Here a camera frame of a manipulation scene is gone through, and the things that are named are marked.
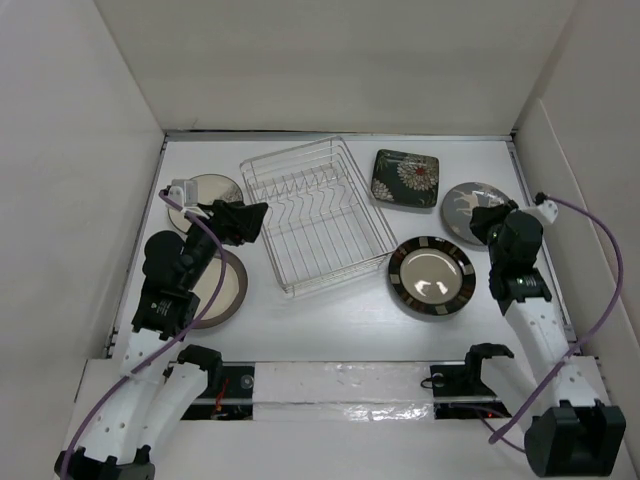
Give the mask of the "black rimmed striped round plate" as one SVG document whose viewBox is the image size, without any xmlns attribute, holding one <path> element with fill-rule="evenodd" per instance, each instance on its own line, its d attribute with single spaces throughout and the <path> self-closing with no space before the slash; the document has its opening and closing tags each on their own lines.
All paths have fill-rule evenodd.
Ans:
<svg viewBox="0 0 640 480">
<path fill-rule="evenodd" d="M 389 258 L 387 278 L 403 305 L 429 316 L 459 312 L 476 288 L 475 268 L 466 253 L 434 236 L 414 237 L 400 244 Z"/>
</svg>

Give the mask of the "grey round deer plate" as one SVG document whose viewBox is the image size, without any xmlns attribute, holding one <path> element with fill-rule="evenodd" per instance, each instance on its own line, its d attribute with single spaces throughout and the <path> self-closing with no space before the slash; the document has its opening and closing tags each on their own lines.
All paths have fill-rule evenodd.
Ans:
<svg viewBox="0 0 640 480">
<path fill-rule="evenodd" d="M 494 207 L 507 203 L 509 197 L 492 185 L 480 182 L 461 183 L 450 189 L 441 204 L 441 218 L 445 226 L 459 239 L 482 246 L 470 229 L 476 207 Z"/>
</svg>

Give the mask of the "beige plate with brown rim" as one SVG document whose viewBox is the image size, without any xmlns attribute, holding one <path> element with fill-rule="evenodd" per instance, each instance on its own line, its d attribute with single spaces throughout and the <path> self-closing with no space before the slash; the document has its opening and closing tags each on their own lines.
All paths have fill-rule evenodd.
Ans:
<svg viewBox="0 0 640 480">
<path fill-rule="evenodd" d="M 241 307 L 248 291 L 248 275 L 244 264 L 231 251 L 226 250 L 227 265 L 221 290 L 195 329 L 208 329 L 229 320 Z M 193 289 L 200 299 L 196 310 L 199 316 L 210 300 L 221 273 L 221 258 L 216 254 Z"/>
</svg>

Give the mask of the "beige plate with tree pattern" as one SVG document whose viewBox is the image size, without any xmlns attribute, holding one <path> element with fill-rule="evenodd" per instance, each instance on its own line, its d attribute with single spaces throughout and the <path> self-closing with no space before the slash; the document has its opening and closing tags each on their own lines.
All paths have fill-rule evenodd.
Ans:
<svg viewBox="0 0 640 480">
<path fill-rule="evenodd" d="M 244 201 L 240 186 L 231 178 L 219 174 L 202 174 L 192 177 L 198 185 L 198 202 L 211 205 L 215 200 L 225 202 Z M 167 208 L 167 215 L 173 228 L 186 234 L 191 223 L 179 211 Z"/>
</svg>

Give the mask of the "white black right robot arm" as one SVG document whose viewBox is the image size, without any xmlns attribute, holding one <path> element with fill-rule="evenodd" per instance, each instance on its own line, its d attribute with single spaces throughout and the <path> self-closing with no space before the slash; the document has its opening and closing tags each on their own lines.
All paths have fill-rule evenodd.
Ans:
<svg viewBox="0 0 640 480">
<path fill-rule="evenodd" d="M 607 477 L 615 466 L 626 430 L 617 406 L 606 404 L 582 374 L 535 262 L 543 229 L 558 215 L 543 198 L 521 209 L 513 201 L 476 207 L 470 228 L 488 248 L 489 287 L 503 318 L 516 334 L 531 372 L 497 345 L 486 358 L 462 368 L 474 393 L 493 390 L 511 415 L 489 441 L 513 428 L 524 434 L 524 452 L 534 474 L 546 477 Z"/>
</svg>

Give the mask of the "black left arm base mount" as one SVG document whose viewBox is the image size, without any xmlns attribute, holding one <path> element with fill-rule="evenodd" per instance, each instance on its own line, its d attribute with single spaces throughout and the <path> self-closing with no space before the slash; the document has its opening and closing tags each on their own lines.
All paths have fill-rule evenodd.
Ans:
<svg viewBox="0 0 640 480">
<path fill-rule="evenodd" d="M 193 401 L 182 420 L 251 420 L 254 386 L 254 363 L 224 363 L 220 379 Z"/>
</svg>

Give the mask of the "black square floral plate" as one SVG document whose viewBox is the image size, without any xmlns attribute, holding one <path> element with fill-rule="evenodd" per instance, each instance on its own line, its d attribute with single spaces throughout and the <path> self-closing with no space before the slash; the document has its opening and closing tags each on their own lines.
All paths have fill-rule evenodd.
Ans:
<svg viewBox="0 0 640 480">
<path fill-rule="evenodd" d="M 439 173 L 437 157 L 381 149 L 374 161 L 370 192 L 384 203 L 430 209 L 437 204 Z"/>
</svg>

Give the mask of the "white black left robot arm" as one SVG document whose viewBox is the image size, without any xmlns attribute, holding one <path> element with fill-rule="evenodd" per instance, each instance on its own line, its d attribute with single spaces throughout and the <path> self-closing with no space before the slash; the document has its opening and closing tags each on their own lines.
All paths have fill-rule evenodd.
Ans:
<svg viewBox="0 0 640 480">
<path fill-rule="evenodd" d="M 61 479 L 152 479 L 159 448 L 198 396 L 222 387 L 220 352 L 187 345 L 209 310 L 194 288 L 226 246 L 258 238 L 266 203 L 215 201 L 185 212 L 187 236 L 163 230 L 144 246 L 144 282 L 116 383 L 98 400 L 54 465 Z"/>
</svg>

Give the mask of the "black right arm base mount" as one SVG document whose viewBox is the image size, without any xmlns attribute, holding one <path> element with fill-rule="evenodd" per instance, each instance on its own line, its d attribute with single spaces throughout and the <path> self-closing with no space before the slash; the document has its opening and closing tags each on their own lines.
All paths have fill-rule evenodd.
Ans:
<svg viewBox="0 0 640 480">
<path fill-rule="evenodd" d="M 431 391 L 436 420 L 510 418 L 497 395 L 466 372 L 463 363 L 434 364 L 421 386 Z"/>
</svg>

